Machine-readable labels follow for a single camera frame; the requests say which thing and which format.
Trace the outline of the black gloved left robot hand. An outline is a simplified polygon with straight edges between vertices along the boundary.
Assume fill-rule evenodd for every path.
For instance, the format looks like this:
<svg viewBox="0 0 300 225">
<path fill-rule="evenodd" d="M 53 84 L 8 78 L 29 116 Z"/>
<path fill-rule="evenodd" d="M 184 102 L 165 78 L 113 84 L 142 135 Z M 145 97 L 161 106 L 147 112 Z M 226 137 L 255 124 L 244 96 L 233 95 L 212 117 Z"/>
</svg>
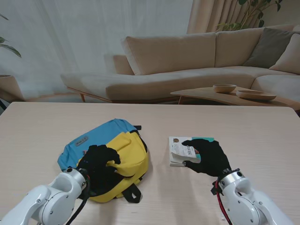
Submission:
<svg viewBox="0 0 300 225">
<path fill-rule="evenodd" d="M 91 145 L 77 165 L 77 169 L 84 169 L 90 178 L 90 196 L 98 196 L 108 192 L 114 187 L 119 178 L 116 168 L 108 166 L 113 161 L 119 165 L 120 156 L 116 150 L 106 145 Z"/>
</svg>

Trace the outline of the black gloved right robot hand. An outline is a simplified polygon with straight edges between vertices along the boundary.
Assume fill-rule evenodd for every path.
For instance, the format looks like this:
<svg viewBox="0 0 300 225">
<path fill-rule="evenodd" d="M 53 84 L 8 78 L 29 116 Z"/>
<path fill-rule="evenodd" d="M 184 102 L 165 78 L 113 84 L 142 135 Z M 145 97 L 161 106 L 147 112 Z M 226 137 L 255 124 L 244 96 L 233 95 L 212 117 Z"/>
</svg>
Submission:
<svg viewBox="0 0 300 225">
<path fill-rule="evenodd" d="M 204 139 L 186 140 L 182 143 L 184 146 L 193 147 L 201 157 L 200 163 L 184 161 L 185 167 L 197 173 L 204 173 L 211 177 L 220 177 L 227 174 L 232 169 L 228 158 L 219 145 L 219 142 Z"/>
</svg>

